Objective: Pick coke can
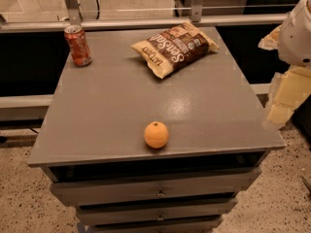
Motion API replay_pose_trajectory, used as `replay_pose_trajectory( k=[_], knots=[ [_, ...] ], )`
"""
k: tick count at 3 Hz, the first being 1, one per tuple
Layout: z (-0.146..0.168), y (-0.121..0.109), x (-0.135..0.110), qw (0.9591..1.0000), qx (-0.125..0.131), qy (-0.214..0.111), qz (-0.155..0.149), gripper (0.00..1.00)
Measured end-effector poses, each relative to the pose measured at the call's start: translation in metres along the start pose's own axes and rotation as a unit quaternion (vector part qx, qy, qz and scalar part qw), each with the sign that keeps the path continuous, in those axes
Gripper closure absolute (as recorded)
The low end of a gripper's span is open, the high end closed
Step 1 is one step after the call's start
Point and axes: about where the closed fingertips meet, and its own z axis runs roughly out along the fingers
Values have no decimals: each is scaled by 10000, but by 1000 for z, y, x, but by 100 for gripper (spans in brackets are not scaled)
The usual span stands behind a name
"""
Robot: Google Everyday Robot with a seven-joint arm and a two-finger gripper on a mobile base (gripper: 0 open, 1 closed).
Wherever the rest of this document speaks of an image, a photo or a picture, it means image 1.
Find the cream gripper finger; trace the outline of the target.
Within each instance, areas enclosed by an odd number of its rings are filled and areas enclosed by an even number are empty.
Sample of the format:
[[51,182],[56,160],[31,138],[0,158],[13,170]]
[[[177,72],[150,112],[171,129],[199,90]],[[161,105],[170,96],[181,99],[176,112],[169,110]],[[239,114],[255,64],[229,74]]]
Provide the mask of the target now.
[[291,65],[284,74],[276,73],[268,92],[264,124],[282,128],[310,95],[310,67]]
[[258,47],[263,50],[277,50],[279,48],[279,34],[281,26],[274,28],[269,34],[263,37]]

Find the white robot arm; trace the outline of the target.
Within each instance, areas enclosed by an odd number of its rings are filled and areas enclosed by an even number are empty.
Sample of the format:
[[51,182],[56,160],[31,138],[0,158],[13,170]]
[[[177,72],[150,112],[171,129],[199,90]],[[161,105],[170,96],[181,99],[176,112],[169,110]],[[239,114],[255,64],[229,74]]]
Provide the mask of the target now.
[[258,47],[277,50],[290,65],[283,75],[274,75],[265,107],[264,124],[280,129],[311,95],[311,0],[300,0]]

